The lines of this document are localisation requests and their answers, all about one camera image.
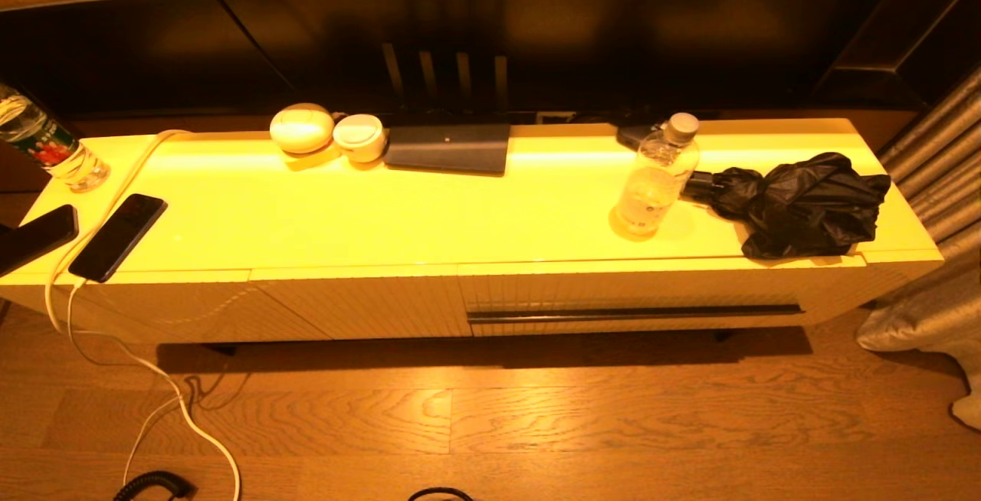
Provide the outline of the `cabinet drawer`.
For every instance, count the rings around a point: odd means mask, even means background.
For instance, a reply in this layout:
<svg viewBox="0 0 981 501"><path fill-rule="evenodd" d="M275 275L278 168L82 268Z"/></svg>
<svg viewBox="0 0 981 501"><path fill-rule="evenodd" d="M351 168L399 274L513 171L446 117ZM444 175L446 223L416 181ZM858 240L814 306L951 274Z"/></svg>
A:
<svg viewBox="0 0 981 501"><path fill-rule="evenodd" d="M851 309L849 296L870 275L862 259L844 259L628 270L537 264L459 280L473 333L505 336L802 326Z"/></svg>

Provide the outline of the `clear bottle with white cap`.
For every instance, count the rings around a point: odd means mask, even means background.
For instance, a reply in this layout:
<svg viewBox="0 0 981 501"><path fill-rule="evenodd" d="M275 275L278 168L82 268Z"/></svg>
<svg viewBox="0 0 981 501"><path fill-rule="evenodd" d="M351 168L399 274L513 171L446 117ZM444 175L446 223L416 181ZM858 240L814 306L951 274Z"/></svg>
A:
<svg viewBox="0 0 981 501"><path fill-rule="evenodd" d="M674 113L659 126L660 131L648 136L635 152L615 206L621 228L635 237L649 237L658 231L700 163L696 142L700 121L696 116Z"/></svg>

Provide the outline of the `black umbrella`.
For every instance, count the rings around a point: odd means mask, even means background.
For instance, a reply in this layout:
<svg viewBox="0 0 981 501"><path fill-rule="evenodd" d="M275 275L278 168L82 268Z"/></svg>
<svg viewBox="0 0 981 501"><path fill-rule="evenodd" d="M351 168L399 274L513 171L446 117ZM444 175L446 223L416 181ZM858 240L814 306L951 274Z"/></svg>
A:
<svg viewBox="0 0 981 501"><path fill-rule="evenodd" d="M892 179L858 174L847 156L824 152L763 174L743 167L694 172L682 197L743 222L747 259L834 257L873 241Z"/></svg>

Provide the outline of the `cream ribbed cabinet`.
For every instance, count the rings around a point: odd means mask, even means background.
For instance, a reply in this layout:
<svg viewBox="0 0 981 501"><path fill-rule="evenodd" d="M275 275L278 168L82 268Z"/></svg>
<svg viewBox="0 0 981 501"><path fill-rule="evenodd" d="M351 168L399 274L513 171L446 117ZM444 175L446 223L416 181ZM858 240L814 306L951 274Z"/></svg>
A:
<svg viewBox="0 0 981 501"><path fill-rule="evenodd" d="M635 240L611 214L633 158L612 126L518 126L500 178L343 158L295 172L267 133L179 133L132 184L167 210L108 283L80 289L73 321L133 343L465 337L469 272L862 259L852 310L943 263L897 188L875 239L841 257L746 259L743 225L687 201Z"/></svg>

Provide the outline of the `dark grey flat box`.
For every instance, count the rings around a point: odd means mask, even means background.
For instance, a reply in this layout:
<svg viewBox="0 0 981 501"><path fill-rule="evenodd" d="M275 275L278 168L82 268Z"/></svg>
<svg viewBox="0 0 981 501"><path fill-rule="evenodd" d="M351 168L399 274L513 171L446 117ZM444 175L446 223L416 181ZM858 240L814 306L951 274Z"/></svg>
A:
<svg viewBox="0 0 981 501"><path fill-rule="evenodd" d="M395 126L389 130L383 162L417 172L505 174L508 124Z"/></svg>

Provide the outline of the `white round lidded jar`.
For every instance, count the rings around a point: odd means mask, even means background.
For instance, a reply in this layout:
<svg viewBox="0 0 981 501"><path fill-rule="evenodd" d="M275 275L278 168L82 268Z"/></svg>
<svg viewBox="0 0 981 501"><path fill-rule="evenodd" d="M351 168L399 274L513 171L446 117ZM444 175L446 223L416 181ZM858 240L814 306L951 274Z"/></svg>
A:
<svg viewBox="0 0 981 501"><path fill-rule="evenodd" d="M388 133L377 116L354 114L334 124L333 141L348 160L365 165L382 158Z"/></svg>

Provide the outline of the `small black flat device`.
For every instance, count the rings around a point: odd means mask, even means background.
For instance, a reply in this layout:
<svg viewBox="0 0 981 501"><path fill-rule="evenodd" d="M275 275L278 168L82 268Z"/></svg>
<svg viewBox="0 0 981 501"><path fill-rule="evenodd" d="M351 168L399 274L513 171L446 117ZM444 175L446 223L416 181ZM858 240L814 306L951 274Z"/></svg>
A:
<svg viewBox="0 0 981 501"><path fill-rule="evenodd" d="M615 138L623 147L630 149L630 151L637 152L640 149L640 145L645 139L651 134L658 133L660 131L660 126L658 124L651 125L631 125L631 126L620 126L617 128Z"/></svg>

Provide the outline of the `black flat television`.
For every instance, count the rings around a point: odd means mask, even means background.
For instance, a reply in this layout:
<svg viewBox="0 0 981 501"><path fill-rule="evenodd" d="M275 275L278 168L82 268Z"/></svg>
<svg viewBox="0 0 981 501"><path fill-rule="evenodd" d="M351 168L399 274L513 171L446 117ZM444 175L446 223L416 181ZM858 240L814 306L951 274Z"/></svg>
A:
<svg viewBox="0 0 981 501"><path fill-rule="evenodd" d="M0 10L63 120L804 104L881 0L91 0Z"/></svg>

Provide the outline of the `white egg-shaped device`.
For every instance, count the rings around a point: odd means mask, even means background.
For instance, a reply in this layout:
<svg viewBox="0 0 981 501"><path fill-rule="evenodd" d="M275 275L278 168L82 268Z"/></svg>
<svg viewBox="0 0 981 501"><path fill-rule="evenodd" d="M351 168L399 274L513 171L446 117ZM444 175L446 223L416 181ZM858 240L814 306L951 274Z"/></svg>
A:
<svg viewBox="0 0 981 501"><path fill-rule="evenodd" d="M269 132L281 151L303 155L328 147L333 141L333 128L334 119L325 107L298 103L274 114Z"/></svg>

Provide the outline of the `black smartphone on charger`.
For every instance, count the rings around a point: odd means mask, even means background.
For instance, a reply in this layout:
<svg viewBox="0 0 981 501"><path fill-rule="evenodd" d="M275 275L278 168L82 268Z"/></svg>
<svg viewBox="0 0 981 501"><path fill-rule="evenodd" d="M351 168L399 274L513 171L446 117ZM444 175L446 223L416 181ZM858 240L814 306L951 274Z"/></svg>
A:
<svg viewBox="0 0 981 501"><path fill-rule="evenodd" d="M105 283L167 208L161 198L143 194L126 197L71 261L69 272L74 277Z"/></svg>

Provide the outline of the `water bottle with green label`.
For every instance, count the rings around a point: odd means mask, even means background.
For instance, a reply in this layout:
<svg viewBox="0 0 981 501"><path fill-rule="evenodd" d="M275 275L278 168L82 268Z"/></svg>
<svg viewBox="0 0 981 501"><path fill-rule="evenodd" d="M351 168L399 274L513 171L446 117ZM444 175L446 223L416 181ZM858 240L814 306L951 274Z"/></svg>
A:
<svg viewBox="0 0 981 501"><path fill-rule="evenodd" d="M38 103L3 83L0 83L0 140L34 160L73 192L92 191L111 174L107 163Z"/></svg>

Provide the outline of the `grey curtain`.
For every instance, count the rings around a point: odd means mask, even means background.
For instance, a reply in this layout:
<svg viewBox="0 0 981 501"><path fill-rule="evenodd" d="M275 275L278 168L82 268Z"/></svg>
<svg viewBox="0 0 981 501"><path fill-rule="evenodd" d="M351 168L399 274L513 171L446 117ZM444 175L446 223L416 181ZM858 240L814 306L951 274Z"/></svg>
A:
<svg viewBox="0 0 981 501"><path fill-rule="evenodd" d="M981 64L887 149L884 165L943 264L876 302L856 341L949 355L967 384L950 411L981 432Z"/></svg>

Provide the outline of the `dark wooden shelf unit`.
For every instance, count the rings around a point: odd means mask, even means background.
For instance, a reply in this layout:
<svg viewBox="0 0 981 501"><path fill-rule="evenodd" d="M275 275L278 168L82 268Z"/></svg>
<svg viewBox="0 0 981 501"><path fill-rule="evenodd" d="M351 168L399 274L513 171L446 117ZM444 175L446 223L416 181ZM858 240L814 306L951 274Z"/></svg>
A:
<svg viewBox="0 0 981 501"><path fill-rule="evenodd" d="M880 0L809 103L921 111L980 65L981 0Z"/></svg>

